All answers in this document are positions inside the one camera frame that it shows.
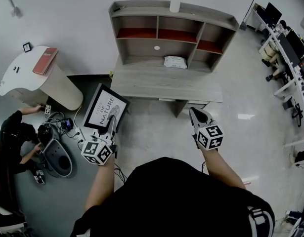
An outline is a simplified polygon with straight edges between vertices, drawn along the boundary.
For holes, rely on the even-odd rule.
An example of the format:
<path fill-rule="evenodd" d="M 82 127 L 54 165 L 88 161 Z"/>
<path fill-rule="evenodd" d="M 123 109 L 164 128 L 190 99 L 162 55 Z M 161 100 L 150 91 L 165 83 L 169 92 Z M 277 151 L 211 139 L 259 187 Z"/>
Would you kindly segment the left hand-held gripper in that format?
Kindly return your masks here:
<path fill-rule="evenodd" d="M 117 157 L 118 146 L 115 143 L 117 120 L 110 116 L 105 127 L 93 130 L 90 140 L 86 140 L 81 155 L 91 164 L 104 165 L 111 156 Z"/>

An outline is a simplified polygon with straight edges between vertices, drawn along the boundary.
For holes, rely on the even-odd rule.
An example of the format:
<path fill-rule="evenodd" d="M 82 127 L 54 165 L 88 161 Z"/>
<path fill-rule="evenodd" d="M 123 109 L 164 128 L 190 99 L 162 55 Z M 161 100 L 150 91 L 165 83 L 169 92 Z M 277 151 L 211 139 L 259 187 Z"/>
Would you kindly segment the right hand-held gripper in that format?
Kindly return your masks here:
<path fill-rule="evenodd" d="M 195 127 L 193 138 L 198 149 L 209 151 L 221 146 L 224 137 L 223 129 L 209 112 L 191 107 L 189 117 Z"/>

